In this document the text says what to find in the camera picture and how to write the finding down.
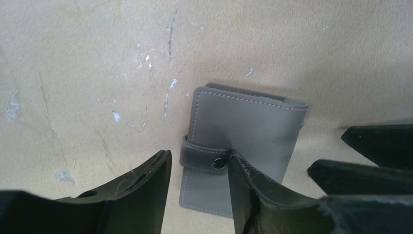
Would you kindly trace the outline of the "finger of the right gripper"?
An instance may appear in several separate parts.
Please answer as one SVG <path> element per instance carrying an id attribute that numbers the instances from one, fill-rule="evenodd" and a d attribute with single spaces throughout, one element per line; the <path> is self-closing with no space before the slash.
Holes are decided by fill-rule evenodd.
<path id="1" fill-rule="evenodd" d="M 379 167 L 413 168 L 411 124 L 352 126 L 341 139 Z"/>
<path id="2" fill-rule="evenodd" d="M 412 171 L 319 159 L 307 173 L 328 195 L 413 194 Z"/>

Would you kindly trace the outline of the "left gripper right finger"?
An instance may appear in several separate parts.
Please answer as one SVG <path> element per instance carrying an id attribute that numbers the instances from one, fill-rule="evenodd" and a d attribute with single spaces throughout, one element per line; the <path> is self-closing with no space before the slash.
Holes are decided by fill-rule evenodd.
<path id="1" fill-rule="evenodd" d="M 295 192 L 230 151 L 228 179 L 238 234 L 410 234 L 413 195 Z"/>

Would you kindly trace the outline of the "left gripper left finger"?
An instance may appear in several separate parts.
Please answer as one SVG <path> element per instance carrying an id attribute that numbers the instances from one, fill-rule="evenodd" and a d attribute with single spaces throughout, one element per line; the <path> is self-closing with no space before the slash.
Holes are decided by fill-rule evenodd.
<path id="1" fill-rule="evenodd" d="M 3 234 L 158 234 L 172 155 L 161 150 L 129 172 L 77 197 L 56 200 L 26 191 L 0 193 Z"/>

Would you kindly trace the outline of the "grey leather card holder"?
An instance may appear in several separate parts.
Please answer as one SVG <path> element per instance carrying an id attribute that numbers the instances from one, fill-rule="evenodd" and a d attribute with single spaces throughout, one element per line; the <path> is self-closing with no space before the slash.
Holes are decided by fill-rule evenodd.
<path id="1" fill-rule="evenodd" d="M 179 204 L 232 217 L 227 176 L 231 150 L 282 182 L 308 108 L 301 100 L 216 83 L 196 88 L 181 144 Z"/>

